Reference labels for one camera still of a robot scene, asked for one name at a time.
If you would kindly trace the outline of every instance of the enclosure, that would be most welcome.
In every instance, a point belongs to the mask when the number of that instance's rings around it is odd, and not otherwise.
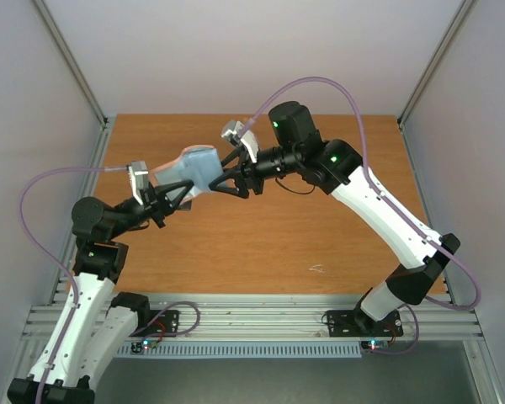
[[[19,226],[19,196],[59,167],[145,161],[213,145],[300,77],[340,82],[363,114],[375,175],[419,220],[461,240],[482,289],[475,310],[415,306],[419,343],[400,356],[330,337],[323,314],[351,308],[398,259],[353,211],[320,190],[266,181],[248,199],[201,195],[191,211],[120,237],[119,291],[151,308],[193,301],[200,324],[146,354],[127,338],[96,391],[126,402],[505,402],[505,0],[0,2],[0,402],[54,329],[69,281]],[[292,88],[324,139],[361,152],[344,97]],[[276,146],[265,115],[252,128]],[[284,184],[300,192],[297,175]],[[70,268],[71,209],[130,197],[125,173],[53,176],[27,195],[37,240]],[[431,293],[468,304],[452,263]],[[98,314],[94,330],[105,317]],[[180,327],[195,322],[180,308]],[[416,325],[401,309],[404,336]]]

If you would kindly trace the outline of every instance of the aluminum frame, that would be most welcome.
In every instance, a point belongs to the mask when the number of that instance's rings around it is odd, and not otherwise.
[[[401,112],[401,115],[398,119],[401,124],[404,124],[410,117],[410,114],[412,113],[428,84],[432,80],[434,73],[444,59],[445,55],[447,55],[447,52],[449,51],[453,40],[460,32],[462,26],[464,25],[464,22],[469,17],[471,10],[474,8],[476,3],[477,0],[462,0],[460,2],[458,9],[454,13],[453,18],[449,23],[449,26],[445,30],[444,36],[434,50],[430,61],[425,67],[423,74],[419,78],[419,81],[417,82],[417,86],[413,89],[412,95],[407,100],[406,106]]]
[[[82,94],[84,94],[84,97],[86,97],[86,100],[92,107],[93,113],[97,117],[98,121],[101,123],[101,126],[102,127],[105,126],[105,124],[107,123],[107,118],[105,117],[104,112],[98,103],[98,100],[95,98],[95,95],[93,95],[93,91],[88,85],[86,78],[82,74],[82,71],[77,64],[77,61],[75,60],[75,56],[73,56],[71,50],[69,49],[69,46],[67,45],[66,40],[64,39],[63,35],[60,32],[60,29],[58,28],[58,25],[56,25],[56,22],[52,17],[51,11],[47,6],[46,1],[32,0],[32,3],[34,4],[36,12],[40,16],[41,21],[48,29],[50,37],[54,40],[56,47],[58,48],[58,51],[64,58],[64,62],[66,63],[67,67],[69,68],[69,71],[73,75],[73,78],[77,82],[78,87],[80,87]]]
[[[113,123],[114,120],[111,120],[99,136],[91,158],[91,163],[94,166],[100,165],[104,159]],[[95,173],[85,178],[79,196],[93,192],[97,177],[98,175]],[[71,263],[74,253],[74,237],[68,237],[61,255],[62,262]],[[445,280],[444,284],[448,294],[435,297],[450,301],[448,280]],[[66,278],[57,275],[56,289],[52,293],[49,305],[32,308],[16,353],[12,377],[27,374],[32,363],[37,360],[63,308],[66,300],[66,288]],[[172,353],[173,359],[213,359],[224,358],[227,355],[239,358],[257,358],[258,349],[255,351],[255,347],[273,347],[273,344],[278,344],[282,347],[281,353],[265,350],[263,353],[260,352],[264,355],[261,357],[300,357],[299,355],[305,355],[301,357],[346,358],[355,356],[345,356],[340,347],[347,346],[349,353],[355,353],[355,349],[359,348],[359,338],[330,338],[327,326],[322,323],[322,315],[327,310],[354,307],[360,295],[147,294],[147,296],[154,309],[163,308],[167,303],[177,300],[195,301],[202,312],[202,322],[194,332],[165,342],[161,346],[161,352],[132,355],[127,347],[131,342],[138,340],[132,338],[127,340],[116,353],[117,357],[157,360],[167,359],[167,355]],[[181,311],[180,327],[185,329],[193,324],[194,311],[187,307],[179,310]],[[486,343],[476,314],[474,312],[450,311],[427,301],[416,306],[415,312],[420,325],[420,339],[423,341],[462,341],[481,401],[504,403],[492,360],[489,354],[486,355]],[[95,329],[100,327],[103,319],[104,310],[101,310]],[[401,319],[405,335],[398,339],[403,342],[411,341],[414,337],[415,327],[409,311],[402,310]],[[199,350],[195,350],[199,349],[198,347],[206,346],[216,346],[217,349],[223,349],[223,351],[208,349],[200,353]],[[232,346],[240,346],[242,350],[228,354],[229,351],[224,349]],[[293,351],[295,353],[290,356],[282,354],[283,352],[292,352],[292,348],[296,346],[310,350]]]

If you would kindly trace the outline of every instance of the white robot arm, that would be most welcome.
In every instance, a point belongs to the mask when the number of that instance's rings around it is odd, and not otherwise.
[[[231,128],[226,127],[223,137],[236,149],[223,162],[227,164],[238,157],[237,165],[225,168],[210,188],[247,198],[249,189],[261,194],[266,179],[298,173],[307,183],[357,213],[399,258],[399,267],[385,282],[371,289],[355,309],[355,321],[364,335],[399,306],[420,304],[449,262],[429,242],[454,253],[460,246],[459,240],[451,234],[441,236],[422,223],[385,189],[369,169],[369,177],[380,195],[372,189],[365,177],[362,157],[344,141],[324,141],[307,107],[290,101],[271,109],[268,116],[279,147],[260,150],[258,144],[252,145],[255,139],[250,131],[246,133],[247,144],[240,143],[237,133],[242,124],[233,123]],[[229,180],[233,180],[235,188],[226,185]],[[385,197],[406,214],[409,221],[423,232],[425,239],[385,202]]]
[[[279,147],[261,150],[254,134],[248,130],[242,138],[237,133],[241,122],[231,121],[221,136],[235,146],[223,161],[224,167],[237,158],[235,167],[226,167],[213,178],[209,188],[241,198],[248,198],[249,189],[263,192],[263,182],[298,173],[310,184],[330,194],[358,214],[390,246],[400,265],[381,284],[371,289],[353,310],[353,320],[362,336],[371,336],[374,325],[384,320],[399,306],[418,305],[438,278],[448,259],[428,241],[434,241],[455,253],[460,242],[453,235],[440,236],[411,214],[385,189],[369,170],[382,196],[389,198],[425,235],[422,239],[401,217],[379,197],[365,177],[361,156],[346,142],[323,141],[312,122],[309,110],[296,103],[283,103],[269,112]],[[103,201],[80,199],[72,211],[73,233],[77,236],[75,280],[79,298],[71,316],[73,293],[45,347],[44,353],[27,379],[13,380],[8,397],[13,404],[35,402],[36,389],[46,381],[45,399],[56,403],[94,401],[97,384],[114,353],[139,327],[149,322],[147,298],[136,294],[119,294],[107,313],[104,324],[92,336],[96,316],[110,296],[125,263],[127,246],[112,239],[152,219],[159,227],[163,219],[180,206],[193,188],[185,179],[169,185],[153,187],[143,162],[129,167],[133,196],[110,207]],[[235,187],[228,185],[233,181]],[[172,200],[170,194],[178,195]],[[61,329],[69,322],[69,330],[60,340]],[[59,346],[54,365],[50,355]]]

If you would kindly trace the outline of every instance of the wooden table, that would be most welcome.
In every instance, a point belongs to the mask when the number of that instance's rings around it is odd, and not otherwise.
[[[144,160],[155,168],[187,146],[214,145],[225,156],[231,146],[220,138],[230,115],[119,115],[105,165]],[[361,150],[352,116],[315,116],[324,139],[341,138]],[[417,217],[423,209],[393,116],[364,118],[371,167],[382,183]],[[275,146],[267,119],[253,130],[261,147]],[[285,178],[307,190],[299,176]],[[96,196],[109,204],[130,197],[125,174],[98,181]],[[136,292],[362,294],[398,264],[394,253],[349,208],[321,190],[302,196],[267,181],[263,195],[238,199],[202,194],[191,211],[179,211],[167,226],[151,226],[118,240],[130,246],[117,285]],[[443,292],[441,284],[433,289]]]

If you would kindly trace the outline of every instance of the purple cable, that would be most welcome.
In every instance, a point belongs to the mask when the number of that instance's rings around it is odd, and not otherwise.
[[[47,362],[48,367],[43,371],[43,375],[41,376],[41,381],[40,384],[38,385],[37,388],[37,393],[35,395],[35,404],[41,404],[42,399],[43,399],[43,390],[45,388],[45,383],[47,381],[47,378],[49,377],[49,373],[51,372],[51,366],[54,363],[54,359],[56,358],[56,354],[58,353],[58,350],[60,349],[61,343],[64,340],[64,337],[66,336],[67,329],[69,328],[69,325],[71,324],[71,321],[73,319],[73,316],[75,314],[75,309],[77,308],[78,304],[78,286],[77,283],[75,282],[75,279],[73,278],[73,275],[69,272],[67,267],[60,262],[58,258],[56,258],[52,253],[47,250],[43,245],[38,242],[32,232],[29,230],[28,226],[26,225],[26,220],[24,218],[24,212],[23,212],[23,207],[24,207],[24,198],[26,197],[26,194],[32,188],[32,186],[40,181],[43,178],[49,177],[51,175],[55,174],[62,174],[62,173],[90,173],[90,172],[113,172],[113,171],[124,171],[126,170],[126,167],[66,167],[66,168],[57,168],[56,170],[50,170],[45,173],[42,173],[36,177],[33,177],[28,181],[28,183],[24,186],[20,199],[19,199],[19,205],[18,205],[18,213],[19,213],[19,221],[20,225],[23,228],[24,234],[28,237],[28,239],[34,243],[39,250],[41,250],[44,255],[46,255],[50,260],[55,263],[60,271],[64,275],[67,276],[71,283],[71,287],[73,290],[73,304],[71,310],[67,314],[66,321],[64,322],[64,326],[60,331],[60,334],[58,335],[58,338],[56,339],[56,343],[53,347],[53,349],[50,351],[50,356],[49,356],[49,361]]]
[[[143,328],[139,328],[138,330],[136,330],[135,332],[133,332],[130,337],[134,337],[136,334],[138,334],[139,332],[143,332],[144,330],[146,330],[151,324],[153,324],[154,322],[157,321],[157,318],[159,318],[160,316],[162,316],[162,314],[167,311],[167,310],[170,310],[172,309],[173,307],[176,307],[176,306],[189,306],[191,307],[195,312],[196,312],[196,320],[194,321],[194,324],[188,328],[187,330],[184,330],[184,331],[178,331],[178,332],[165,332],[164,335],[168,336],[168,337],[176,337],[178,335],[184,335],[184,334],[189,334],[191,331],[193,331],[196,327],[199,326],[200,324],[200,310],[198,308],[197,305],[195,305],[195,303],[193,303],[192,301],[177,301],[175,303],[172,303],[168,306],[166,306],[165,308],[161,309],[161,311],[159,311],[151,320],[150,322],[148,322],[148,324],[143,327]]]
[[[330,80],[325,77],[303,77],[299,78],[297,80],[294,80],[293,82],[289,82],[285,86],[283,86],[279,91],[274,93],[271,97],[267,99],[265,103],[262,104],[262,106],[256,111],[256,114],[252,116],[250,120],[247,121],[247,123],[242,127],[240,132],[237,134],[238,139],[241,139],[245,133],[251,127],[256,123],[258,117],[268,108],[271,103],[278,98],[282,93],[286,92],[287,90],[299,85],[303,84],[305,82],[323,82],[325,84],[328,84],[332,87],[335,87],[338,91],[344,94],[346,99],[350,102],[350,105],[352,106],[353,114],[355,115],[355,119],[357,120],[357,125],[359,127],[359,136],[361,138],[361,149],[363,153],[363,174],[365,179],[367,180],[367,183],[369,183],[369,186],[376,192],[378,196],[380,196],[389,207],[391,207],[397,215],[401,217],[423,240],[426,240],[428,244],[430,244],[432,247],[434,247],[436,250],[440,251],[445,257],[453,261],[456,265],[462,269],[462,271],[467,275],[467,277],[471,280],[471,283],[475,287],[475,299],[473,300],[472,303],[466,306],[455,306],[451,305],[449,303],[445,303],[439,300],[434,299],[433,297],[426,296],[425,299],[428,301],[431,301],[435,303],[436,305],[445,307],[450,310],[456,310],[456,311],[467,311],[467,310],[473,310],[476,308],[476,306],[479,304],[481,301],[481,287],[479,286],[477,279],[473,272],[464,264],[462,263],[457,257],[455,257],[452,253],[447,251],[445,248],[441,247],[438,243],[434,242],[433,240],[428,240],[427,235],[422,231],[418,226],[416,226],[405,214],[402,212],[398,207],[387,197],[384,195],[380,194],[380,189],[376,186],[374,181],[372,181],[372,178],[370,178],[369,175],[369,153],[367,150],[367,141],[366,141],[366,136],[364,133],[364,125],[363,125],[363,119],[361,117],[361,113],[359,112],[359,108],[357,106],[357,103],[355,102],[354,98],[352,95],[349,93],[349,91],[338,84],[337,82],[334,82],[333,80]]]
[[[413,349],[415,349],[417,343],[419,342],[419,321],[417,320],[417,315],[415,314],[415,311],[409,305],[404,304],[400,306],[399,309],[401,307],[406,307],[410,311],[410,313],[412,313],[413,316],[413,322],[415,323],[415,338],[413,339],[412,345],[410,345],[409,347],[407,347],[402,351],[396,351],[396,352],[385,351],[384,349],[362,349],[362,348],[361,351],[371,352],[373,354],[396,356],[396,355],[409,354]]]

